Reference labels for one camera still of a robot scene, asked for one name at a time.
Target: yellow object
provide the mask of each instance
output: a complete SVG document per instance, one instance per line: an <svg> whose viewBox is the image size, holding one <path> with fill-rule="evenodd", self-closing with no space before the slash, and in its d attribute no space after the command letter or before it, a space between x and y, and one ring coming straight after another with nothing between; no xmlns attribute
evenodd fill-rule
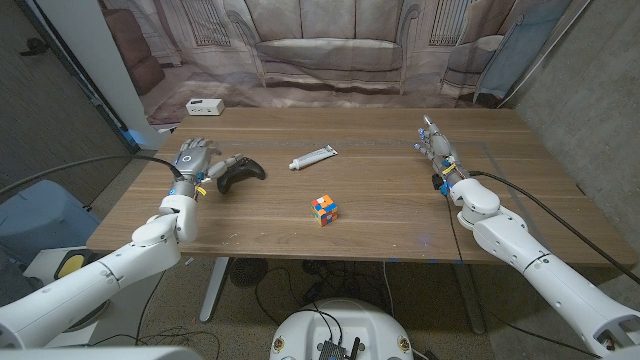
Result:
<svg viewBox="0 0 640 360"><path fill-rule="evenodd" d="M64 265L62 265L62 268L60 268L60 271L58 272L58 279L80 269L83 262L84 256L82 255L74 255L67 259L67 261L64 263Z"/></svg>
<svg viewBox="0 0 640 360"><path fill-rule="evenodd" d="M451 172L451 170L455 169L455 167L456 167L456 164L452 164L451 166L449 166L446 170L444 170L442 172L442 175L447 175L448 173Z"/></svg>

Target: table leg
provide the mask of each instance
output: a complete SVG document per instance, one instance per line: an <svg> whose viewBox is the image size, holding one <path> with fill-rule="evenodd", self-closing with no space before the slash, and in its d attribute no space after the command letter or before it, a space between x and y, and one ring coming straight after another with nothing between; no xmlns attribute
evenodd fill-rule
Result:
<svg viewBox="0 0 640 360"><path fill-rule="evenodd" d="M213 316L213 308L218 302L218 296L222 293L222 286L224 285L225 275L227 273L227 266L229 265L228 257L216 258L216 263L213 265L213 271L211 272L211 279L209 279L209 287L207 288L207 294L204 296L204 302L202 303L202 310L200 310L200 321L207 322L211 320Z"/></svg>
<svg viewBox="0 0 640 360"><path fill-rule="evenodd" d="M460 293L464 301L464 306L467 308L467 315L469 315L469 322L471 324L471 331L476 335L484 334L486 331L484 325L484 319L482 318L482 311L480 310L480 304L475 297L474 292L475 285L473 278L471 277L471 270L466 264L453 265L453 271L458 279L458 286L460 287Z"/></svg>

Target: couch image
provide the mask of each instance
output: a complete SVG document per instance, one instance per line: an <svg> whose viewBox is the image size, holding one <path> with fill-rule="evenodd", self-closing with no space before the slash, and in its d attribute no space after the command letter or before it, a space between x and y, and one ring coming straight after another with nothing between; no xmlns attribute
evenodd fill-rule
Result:
<svg viewBox="0 0 640 360"><path fill-rule="evenodd" d="M224 0L267 80L404 91L420 0Z"/></svg>

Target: rubik's cube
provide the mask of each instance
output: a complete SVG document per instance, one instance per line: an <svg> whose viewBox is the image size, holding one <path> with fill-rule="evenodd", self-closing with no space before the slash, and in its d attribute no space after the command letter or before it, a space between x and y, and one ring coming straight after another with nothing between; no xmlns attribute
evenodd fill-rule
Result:
<svg viewBox="0 0 640 360"><path fill-rule="evenodd" d="M338 205L331 200L329 195L317 198L311 202L313 217L320 225L325 226L338 218Z"/></svg>

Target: wooden table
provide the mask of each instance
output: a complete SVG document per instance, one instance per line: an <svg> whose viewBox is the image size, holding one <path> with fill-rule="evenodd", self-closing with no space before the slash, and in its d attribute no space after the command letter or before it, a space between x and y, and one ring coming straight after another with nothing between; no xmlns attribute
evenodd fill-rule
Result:
<svg viewBox="0 0 640 360"><path fill-rule="evenodd" d="M229 257L456 262L447 205L431 186L433 169L413 148L428 114L456 146L468 170L506 177L528 190L625 265L633 249L576 187L512 110L226 109L219 117L186 117L157 157L172 159L190 137L207 137L226 156L242 152L267 179L248 179L226 195L206 185L198 203L198 238L185 254ZM334 156L301 171L293 158L331 144ZM570 264L606 261L522 195L488 178L483 185L527 221L530 232ZM156 214L171 173L150 163L89 239L113 251ZM320 227L311 201L329 194L340 217ZM499 263L456 221L465 262Z"/></svg>

